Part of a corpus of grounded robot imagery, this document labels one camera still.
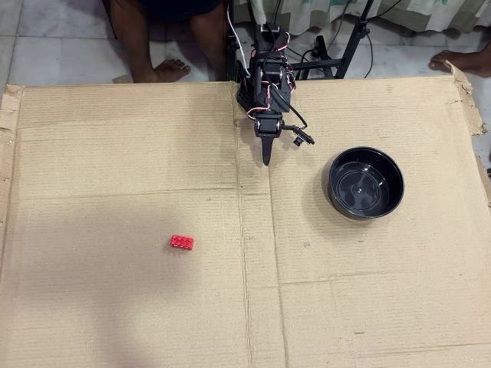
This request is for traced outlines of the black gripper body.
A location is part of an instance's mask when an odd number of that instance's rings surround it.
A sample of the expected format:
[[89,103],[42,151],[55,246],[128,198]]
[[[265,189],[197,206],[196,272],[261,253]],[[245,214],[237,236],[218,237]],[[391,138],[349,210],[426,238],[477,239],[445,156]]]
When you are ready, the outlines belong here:
[[263,110],[254,116],[254,132],[259,138],[278,138],[282,131],[283,116],[274,110]]

